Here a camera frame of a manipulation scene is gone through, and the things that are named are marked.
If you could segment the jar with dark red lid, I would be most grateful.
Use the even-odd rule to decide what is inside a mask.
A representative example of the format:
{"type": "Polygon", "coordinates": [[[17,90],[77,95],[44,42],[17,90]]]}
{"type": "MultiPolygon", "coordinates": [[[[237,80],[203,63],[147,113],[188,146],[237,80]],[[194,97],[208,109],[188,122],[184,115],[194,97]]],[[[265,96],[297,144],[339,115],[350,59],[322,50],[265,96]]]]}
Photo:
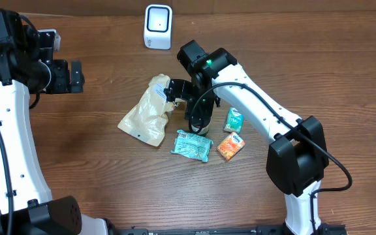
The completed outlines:
{"type": "Polygon", "coordinates": [[[200,136],[206,136],[211,123],[211,116],[205,111],[196,111],[189,114],[189,132],[200,136]]]}

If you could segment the teal Kleenex tissue pack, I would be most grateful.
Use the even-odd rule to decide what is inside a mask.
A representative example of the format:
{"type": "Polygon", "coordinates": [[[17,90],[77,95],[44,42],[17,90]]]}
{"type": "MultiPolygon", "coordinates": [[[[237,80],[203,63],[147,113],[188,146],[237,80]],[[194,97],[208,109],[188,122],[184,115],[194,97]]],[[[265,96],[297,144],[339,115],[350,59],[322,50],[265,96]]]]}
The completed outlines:
{"type": "Polygon", "coordinates": [[[240,134],[243,122],[244,116],[240,114],[236,108],[230,107],[225,124],[223,125],[223,130],[229,133],[236,132],[240,134]]]}

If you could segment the green wet wipes pack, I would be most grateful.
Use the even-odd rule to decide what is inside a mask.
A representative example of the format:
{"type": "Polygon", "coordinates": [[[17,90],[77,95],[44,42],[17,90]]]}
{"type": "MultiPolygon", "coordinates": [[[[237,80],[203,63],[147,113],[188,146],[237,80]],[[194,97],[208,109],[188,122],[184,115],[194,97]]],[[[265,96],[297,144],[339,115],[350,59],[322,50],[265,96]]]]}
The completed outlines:
{"type": "Polygon", "coordinates": [[[213,146],[211,139],[187,133],[181,129],[177,130],[177,133],[178,136],[174,141],[174,149],[170,151],[171,153],[202,161],[203,163],[208,162],[210,148],[213,146]]]}

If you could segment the beige paper pouch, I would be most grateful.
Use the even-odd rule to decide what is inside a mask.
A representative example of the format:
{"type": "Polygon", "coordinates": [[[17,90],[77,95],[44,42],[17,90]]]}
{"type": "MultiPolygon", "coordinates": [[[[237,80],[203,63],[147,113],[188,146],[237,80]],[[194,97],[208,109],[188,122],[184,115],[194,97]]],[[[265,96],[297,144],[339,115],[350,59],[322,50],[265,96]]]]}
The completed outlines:
{"type": "Polygon", "coordinates": [[[164,89],[170,84],[170,77],[164,74],[154,76],[147,90],[119,122],[118,129],[138,140],[158,147],[165,137],[165,127],[171,113],[182,99],[168,102],[164,89]]]}

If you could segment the orange Kleenex tissue pack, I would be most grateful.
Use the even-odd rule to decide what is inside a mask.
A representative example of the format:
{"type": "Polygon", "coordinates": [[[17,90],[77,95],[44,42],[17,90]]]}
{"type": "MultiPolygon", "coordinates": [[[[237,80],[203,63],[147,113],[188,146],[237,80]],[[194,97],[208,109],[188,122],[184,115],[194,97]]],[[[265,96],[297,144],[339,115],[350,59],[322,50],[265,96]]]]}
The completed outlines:
{"type": "Polygon", "coordinates": [[[230,133],[217,147],[227,161],[231,160],[245,146],[245,141],[236,132],[230,133]]]}

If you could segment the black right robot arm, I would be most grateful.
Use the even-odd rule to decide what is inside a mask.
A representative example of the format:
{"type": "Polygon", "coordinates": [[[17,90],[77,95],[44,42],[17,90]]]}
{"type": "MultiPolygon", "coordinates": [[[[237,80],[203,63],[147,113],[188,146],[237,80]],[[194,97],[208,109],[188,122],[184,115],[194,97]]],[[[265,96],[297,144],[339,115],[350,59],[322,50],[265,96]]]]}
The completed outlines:
{"type": "Polygon", "coordinates": [[[246,74],[224,48],[205,52],[195,40],[183,45],[177,59],[191,81],[171,80],[164,93],[168,101],[187,102],[189,130],[205,134],[213,107],[228,102],[265,138],[266,171],[285,195],[285,234],[322,234],[316,190],[321,186],[328,158],[321,123],[302,119],[274,101],[246,74]]]}

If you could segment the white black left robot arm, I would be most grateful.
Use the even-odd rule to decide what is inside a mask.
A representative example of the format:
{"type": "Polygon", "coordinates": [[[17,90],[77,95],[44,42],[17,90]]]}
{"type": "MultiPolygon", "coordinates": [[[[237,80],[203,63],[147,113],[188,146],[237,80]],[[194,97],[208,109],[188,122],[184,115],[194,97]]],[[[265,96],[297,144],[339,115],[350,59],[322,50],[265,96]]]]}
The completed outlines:
{"type": "Polygon", "coordinates": [[[54,59],[61,38],[26,16],[0,9],[0,234],[113,234],[106,219],[84,215],[76,199],[53,199],[40,169],[31,96],[81,93],[79,61],[54,59]]]}

